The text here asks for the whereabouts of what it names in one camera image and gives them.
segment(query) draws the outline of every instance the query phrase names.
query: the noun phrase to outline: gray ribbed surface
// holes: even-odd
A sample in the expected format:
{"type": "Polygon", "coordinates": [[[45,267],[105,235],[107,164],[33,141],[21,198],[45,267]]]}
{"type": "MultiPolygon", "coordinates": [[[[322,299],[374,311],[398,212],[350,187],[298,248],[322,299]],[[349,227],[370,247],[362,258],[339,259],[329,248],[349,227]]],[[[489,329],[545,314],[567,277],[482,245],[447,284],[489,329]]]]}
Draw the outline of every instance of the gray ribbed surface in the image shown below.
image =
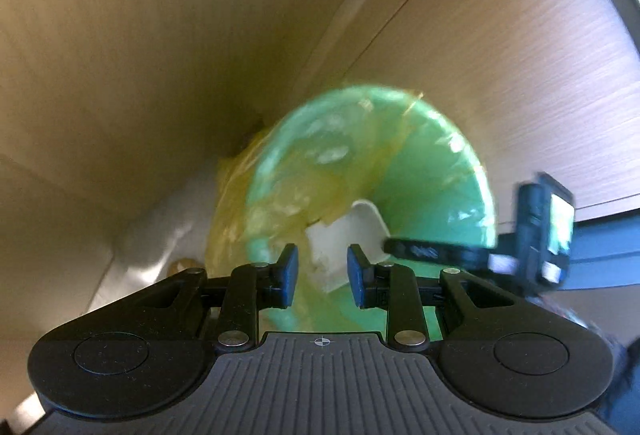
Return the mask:
{"type": "Polygon", "coordinates": [[[421,355],[373,334],[270,334],[259,349],[224,355],[190,397],[152,417],[89,423],[55,413],[34,435],[456,434],[611,435],[591,414],[553,423],[494,417],[466,404],[421,355]]]}

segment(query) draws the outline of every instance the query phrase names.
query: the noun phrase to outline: camera screen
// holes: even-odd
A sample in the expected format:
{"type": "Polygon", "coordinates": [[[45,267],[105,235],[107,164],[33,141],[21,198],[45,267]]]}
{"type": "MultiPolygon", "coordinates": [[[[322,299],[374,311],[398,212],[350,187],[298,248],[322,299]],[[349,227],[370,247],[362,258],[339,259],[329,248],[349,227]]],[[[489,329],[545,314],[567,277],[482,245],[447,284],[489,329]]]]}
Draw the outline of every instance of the camera screen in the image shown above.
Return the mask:
{"type": "Polygon", "coordinates": [[[574,232],[574,206],[551,195],[551,217],[549,220],[548,250],[554,255],[569,255],[571,237],[574,232]]]}

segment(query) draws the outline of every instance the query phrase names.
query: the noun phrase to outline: green bucket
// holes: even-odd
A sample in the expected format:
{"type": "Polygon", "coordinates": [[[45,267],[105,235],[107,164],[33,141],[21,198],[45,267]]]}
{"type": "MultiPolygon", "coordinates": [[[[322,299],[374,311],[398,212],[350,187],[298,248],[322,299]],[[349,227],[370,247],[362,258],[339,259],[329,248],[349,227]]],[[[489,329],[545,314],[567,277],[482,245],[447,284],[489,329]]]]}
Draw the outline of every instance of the green bucket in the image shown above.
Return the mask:
{"type": "MultiPolygon", "coordinates": [[[[339,191],[349,198],[351,179],[358,179],[355,196],[378,207],[393,236],[495,244],[494,202],[478,157],[451,122],[407,92],[354,86],[321,95],[287,115],[258,158],[247,209],[275,191],[286,193],[291,173],[300,170],[321,170],[328,180],[340,180],[344,187],[339,191]],[[292,154],[299,152],[292,162],[292,154]],[[363,170],[378,171],[374,186],[359,180],[363,170]]],[[[275,247],[281,245],[258,235],[246,244],[248,258],[273,262],[275,247]]],[[[437,277],[442,269],[436,264],[399,262],[418,276],[437,277]]],[[[425,312],[436,338],[439,329],[433,311],[425,312]]],[[[315,331],[385,330],[386,313],[359,310],[348,285],[324,295],[299,288],[292,309],[270,311],[269,318],[281,330],[296,331],[300,314],[311,315],[315,331]],[[307,294],[300,297],[306,302],[303,312],[295,306],[300,291],[307,294]]]]}

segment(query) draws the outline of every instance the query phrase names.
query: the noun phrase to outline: green trash bin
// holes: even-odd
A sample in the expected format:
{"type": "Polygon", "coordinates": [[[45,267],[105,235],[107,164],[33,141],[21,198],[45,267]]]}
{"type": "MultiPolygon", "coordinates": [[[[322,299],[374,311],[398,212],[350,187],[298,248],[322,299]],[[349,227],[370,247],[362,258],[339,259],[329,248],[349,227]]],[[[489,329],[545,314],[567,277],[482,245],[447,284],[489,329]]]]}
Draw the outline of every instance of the green trash bin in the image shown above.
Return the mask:
{"type": "MultiPolygon", "coordinates": [[[[354,86],[328,92],[271,132],[246,192],[250,261],[273,262],[287,241],[302,244],[294,305],[268,311],[279,330],[384,333],[386,313],[359,310],[348,285],[322,293],[305,278],[305,227],[333,222],[358,198],[378,207],[393,236],[495,243],[494,202],[484,169],[442,114],[402,90],[354,86]]],[[[441,269],[401,263],[420,276],[437,277],[441,269]]],[[[426,317],[436,338],[435,317],[426,317]]]]}

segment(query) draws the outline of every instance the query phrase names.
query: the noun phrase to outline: silver screw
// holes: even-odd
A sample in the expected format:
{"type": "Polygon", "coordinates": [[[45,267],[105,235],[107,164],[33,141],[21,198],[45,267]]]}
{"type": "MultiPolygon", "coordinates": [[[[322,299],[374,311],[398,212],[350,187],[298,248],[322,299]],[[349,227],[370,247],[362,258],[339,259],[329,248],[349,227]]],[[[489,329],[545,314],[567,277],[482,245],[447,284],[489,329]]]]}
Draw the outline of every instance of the silver screw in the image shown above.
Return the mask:
{"type": "Polygon", "coordinates": [[[226,347],[241,347],[247,341],[249,336],[239,330],[228,330],[218,336],[218,342],[226,347]]]}
{"type": "Polygon", "coordinates": [[[417,347],[427,340],[424,334],[417,330],[401,330],[394,336],[394,339],[406,347],[417,347]]]}

